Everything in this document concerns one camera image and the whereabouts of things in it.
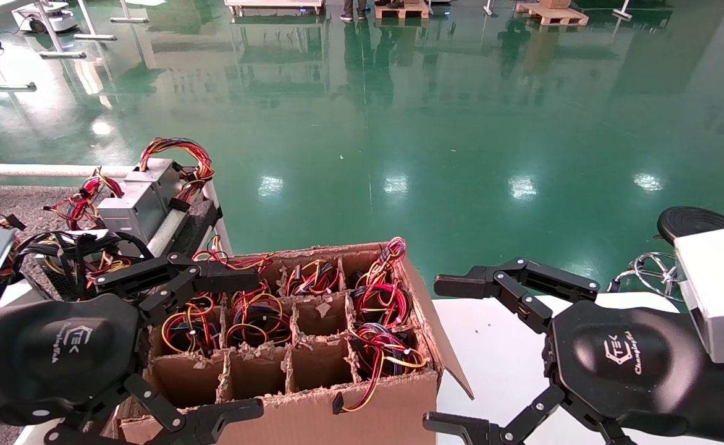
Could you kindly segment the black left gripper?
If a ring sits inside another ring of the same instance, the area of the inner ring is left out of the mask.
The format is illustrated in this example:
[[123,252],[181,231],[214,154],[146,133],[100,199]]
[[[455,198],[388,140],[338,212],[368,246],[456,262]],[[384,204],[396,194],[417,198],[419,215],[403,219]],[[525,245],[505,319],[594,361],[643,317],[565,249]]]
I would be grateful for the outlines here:
[[255,269],[174,253],[99,277],[89,301],[45,300],[0,308],[0,423],[57,418],[45,444],[127,444],[83,431],[129,397],[161,425],[146,444],[216,444],[231,423],[263,416],[258,398],[181,413],[141,375],[141,337],[202,293],[255,290]]

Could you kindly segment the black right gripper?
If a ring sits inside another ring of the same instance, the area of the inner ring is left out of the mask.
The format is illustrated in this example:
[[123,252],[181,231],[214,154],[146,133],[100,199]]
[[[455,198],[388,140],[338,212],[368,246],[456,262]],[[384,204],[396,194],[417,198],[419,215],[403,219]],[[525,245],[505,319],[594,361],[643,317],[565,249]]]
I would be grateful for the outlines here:
[[[590,429],[607,422],[637,430],[690,429],[688,400],[709,357],[688,316],[597,306],[598,282],[523,257],[473,266],[465,275],[437,275],[433,288],[438,296],[498,300],[532,331],[547,333],[546,375],[554,385],[505,427],[426,412],[424,429],[466,444],[523,444],[561,405]],[[535,290],[577,303],[552,319]]]

